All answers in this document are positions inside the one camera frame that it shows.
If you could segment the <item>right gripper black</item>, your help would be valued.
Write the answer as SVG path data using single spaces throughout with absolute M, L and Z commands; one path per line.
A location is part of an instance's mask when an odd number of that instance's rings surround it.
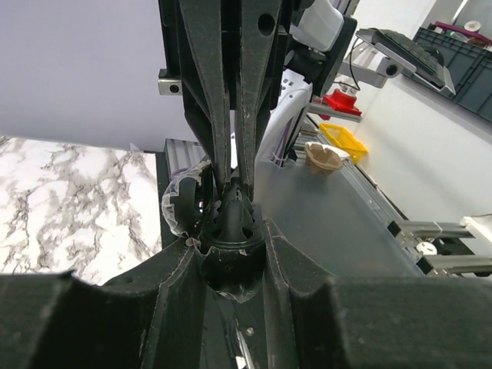
M 181 81 L 185 119 L 211 159 L 219 193 L 230 182 L 230 113 L 238 168 L 254 197 L 256 146 L 278 103 L 293 1 L 160 1 L 166 66 Z

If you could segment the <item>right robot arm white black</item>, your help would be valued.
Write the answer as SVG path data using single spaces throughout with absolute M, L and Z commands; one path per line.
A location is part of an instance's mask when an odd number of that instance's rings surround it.
M 179 95 L 224 194 L 254 194 L 254 166 L 334 82 L 357 23 L 329 1 L 158 4 L 162 95 Z

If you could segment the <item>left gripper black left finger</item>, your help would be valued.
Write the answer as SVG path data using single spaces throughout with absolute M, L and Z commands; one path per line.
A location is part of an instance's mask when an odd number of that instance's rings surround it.
M 73 273 L 1 278 L 3 368 L 196 368 L 206 287 L 179 239 L 102 286 Z

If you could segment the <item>black earbud charging case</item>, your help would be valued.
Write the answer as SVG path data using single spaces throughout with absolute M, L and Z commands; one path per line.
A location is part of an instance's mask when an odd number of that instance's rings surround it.
M 260 208 L 253 204 L 253 237 L 243 244 L 222 244 L 212 233 L 224 194 L 214 185 L 212 165 L 200 161 L 172 178 L 162 199 L 162 215 L 172 234 L 194 248 L 198 269 L 218 294 L 244 303 L 261 285 L 266 257 Z

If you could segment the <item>black earbud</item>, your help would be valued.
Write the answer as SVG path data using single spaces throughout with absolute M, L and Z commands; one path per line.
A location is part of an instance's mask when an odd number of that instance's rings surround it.
M 253 205 L 241 180 L 237 177 L 224 190 L 213 237 L 229 247 L 243 244 L 253 237 Z

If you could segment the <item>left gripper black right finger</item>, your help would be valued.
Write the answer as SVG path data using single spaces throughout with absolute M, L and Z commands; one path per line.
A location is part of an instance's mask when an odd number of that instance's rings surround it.
M 491 285 L 330 275 L 272 220 L 263 295 L 271 368 L 489 368 Z

